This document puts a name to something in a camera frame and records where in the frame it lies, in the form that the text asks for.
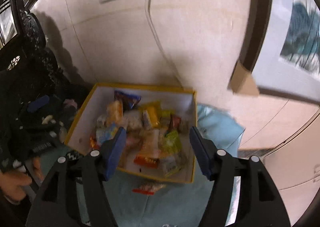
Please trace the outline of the person left hand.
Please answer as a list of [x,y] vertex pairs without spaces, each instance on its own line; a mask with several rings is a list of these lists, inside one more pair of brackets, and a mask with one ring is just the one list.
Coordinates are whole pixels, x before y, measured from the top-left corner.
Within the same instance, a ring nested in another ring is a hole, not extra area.
[[27,196],[26,186],[33,183],[33,178],[20,169],[1,172],[1,205],[18,205]]

